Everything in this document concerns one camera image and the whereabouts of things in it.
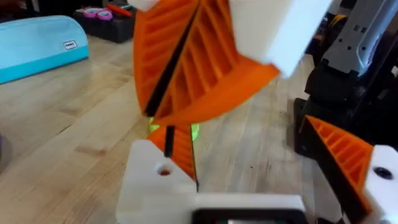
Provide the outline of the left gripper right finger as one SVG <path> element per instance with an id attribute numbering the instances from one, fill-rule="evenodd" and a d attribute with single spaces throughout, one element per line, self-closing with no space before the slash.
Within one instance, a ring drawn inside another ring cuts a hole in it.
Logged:
<path id="1" fill-rule="evenodd" d="M 397 224 L 396 149 L 372 145 L 309 115 L 300 125 L 299 138 L 337 201 L 337 214 L 321 221 Z"/>

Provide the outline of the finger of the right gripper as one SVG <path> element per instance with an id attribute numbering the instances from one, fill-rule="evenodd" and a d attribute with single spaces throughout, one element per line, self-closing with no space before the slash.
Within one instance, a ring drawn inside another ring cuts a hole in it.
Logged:
<path id="1" fill-rule="evenodd" d="M 153 116 L 164 89 L 164 72 L 198 7 L 195 0 L 128 0 L 136 9 L 133 66 L 136 95 L 142 113 Z"/>
<path id="2" fill-rule="evenodd" d="M 154 123 L 213 119 L 273 79 L 290 77 L 330 4 L 201 1 Z"/>

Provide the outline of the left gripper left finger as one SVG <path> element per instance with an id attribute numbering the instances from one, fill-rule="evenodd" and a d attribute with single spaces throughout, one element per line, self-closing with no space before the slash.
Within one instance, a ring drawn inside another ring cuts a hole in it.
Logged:
<path id="1" fill-rule="evenodd" d="M 131 144 L 116 219 L 118 223 L 190 223 L 197 190 L 191 127 L 176 126 L 170 139 L 167 129 L 159 127 Z"/>

